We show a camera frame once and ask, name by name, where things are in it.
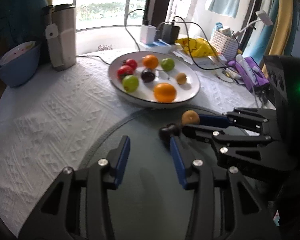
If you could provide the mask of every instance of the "dark plum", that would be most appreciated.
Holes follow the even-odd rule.
[[[180,128],[174,123],[169,123],[167,126],[159,129],[159,137],[165,145],[170,144],[170,138],[172,136],[179,136],[179,135],[180,135]]]
[[[141,73],[141,79],[144,83],[150,83],[155,79],[155,74],[150,68],[145,68]]]

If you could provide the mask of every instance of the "plastic basket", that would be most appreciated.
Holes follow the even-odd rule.
[[[214,30],[210,43],[216,48],[218,53],[222,54],[226,58],[226,60],[233,60],[234,57],[237,56],[239,48],[237,41],[217,32],[216,30]]]

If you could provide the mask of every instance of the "purple bag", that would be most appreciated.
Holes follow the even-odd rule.
[[[259,68],[258,64],[253,60],[252,57],[245,57],[244,58],[246,62],[248,63],[249,67],[252,69],[252,71],[255,73],[257,78],[257,84],[254,86],[255,89],[263,89],[267,86],[269,86],[269,81],[266,79],[265,75]],[[244,68],[236,61],[232,60],[228,63],[229,66],[232,66],[237,70],[237,72],[242,77],[242,80],[246,86],[246,88],[249,91],[252,91],[252,81],[250,81],[250,77],[245,72]]]

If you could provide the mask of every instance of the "black power adapter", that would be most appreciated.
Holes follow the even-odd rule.
[[[167,24],[165,23],[163,25],[162,30],[162,41],[164,41],[167,44],[174,44],[175,41],[178,39],[180,27],[175,26],[174,23]]]

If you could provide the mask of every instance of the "blue finger pad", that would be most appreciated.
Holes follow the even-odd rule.
[[[199,114],[200,124],[206,126],[214,126],[220,128],[227,128],[232,125],[232,122],[228,117],[220,115],[209,115],[209,114]]]
[[[122,152],[120,154],[117,166],[116,166],[116,178],[114,181],[115,187],[118,188],[118,186],[121,184],[123,179],[124,170],[127,165],[128,157],[130,153],[130,138],[127,136],[125,138],[124,146],[122,148]]]
[[[174,166],[176,168],[179,183],[182,185],[183,188],[186,188],[188,183],[186,181],[185,165],[182,161],[177,143],[173,137],[170,139],[170,152],[173,158]]]

